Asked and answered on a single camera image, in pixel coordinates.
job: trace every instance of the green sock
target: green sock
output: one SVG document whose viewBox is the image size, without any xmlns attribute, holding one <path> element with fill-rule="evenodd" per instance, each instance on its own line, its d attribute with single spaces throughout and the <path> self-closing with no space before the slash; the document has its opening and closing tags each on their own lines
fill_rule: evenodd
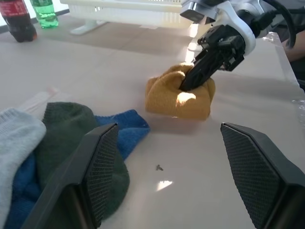
<svg viewBox="0 0 305 229">
<path fill-rule="evenodd" d="M 35 155 L 39 182 L 41 188 L 44 188 L 55 169 L 76 150 L 82 137 L 99 125 L 90 108 L 64 102 L 48 103 L 42 122 L 47 127 L 47 132 L 35 149 Z M 104 219 L 113 214 L 122 203 L 129 182 L 128 170 L 118 152 Z"/>
</svg>

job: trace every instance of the yellow towel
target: yellow towel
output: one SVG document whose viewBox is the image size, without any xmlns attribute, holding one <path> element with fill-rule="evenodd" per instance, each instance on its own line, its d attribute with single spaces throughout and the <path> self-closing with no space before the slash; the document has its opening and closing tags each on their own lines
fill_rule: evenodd
<svg viewBox="0 0 305 229">
<path fill-rule="evenodd" d="M 215 83 L 208 79 L 202 86 L 183 92 L 179 87 L 192 63 L 172 66 L 163 75 L 150 79 L 145 90 L 145 109 L 151 113 L 205 120 L 215 94 Z"/>
</svg>

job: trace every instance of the bottle label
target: bottle label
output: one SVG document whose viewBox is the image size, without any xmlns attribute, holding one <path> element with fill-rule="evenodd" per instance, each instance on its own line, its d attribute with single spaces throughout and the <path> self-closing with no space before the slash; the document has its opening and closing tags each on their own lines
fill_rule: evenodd
<svg viewBox="0 0 305 229">
<path fill-rule="evenodd" d="M 2 16 L 13 17 L 28 13 L 23 0 L 0 1 L 0 12 Z"/>
</svg>

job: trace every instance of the gray sock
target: gray sock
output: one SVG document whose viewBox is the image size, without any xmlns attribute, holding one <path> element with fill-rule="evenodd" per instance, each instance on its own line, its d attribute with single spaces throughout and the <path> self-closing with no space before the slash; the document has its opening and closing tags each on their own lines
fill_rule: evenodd
<svg viewBox="0 0 305 229">
<path fill-rule="evenodd" d="M 0 112 L 0 229 L 10 210 L 15 174 L 45 135 L 45 125 L 14 108 Z"/>
</svg>

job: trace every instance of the green bottle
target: green bottle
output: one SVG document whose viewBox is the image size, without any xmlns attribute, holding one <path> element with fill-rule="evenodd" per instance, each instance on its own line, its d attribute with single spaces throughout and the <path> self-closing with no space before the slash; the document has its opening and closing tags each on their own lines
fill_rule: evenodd
<svg viewBox="0 0 305 229">
<path fill-rule="evenodd" d="M 54 11 L 52 0 L 30 0 L 36 17 L 43 29 L 58 26 L 58 19 Z"/>
</svg>

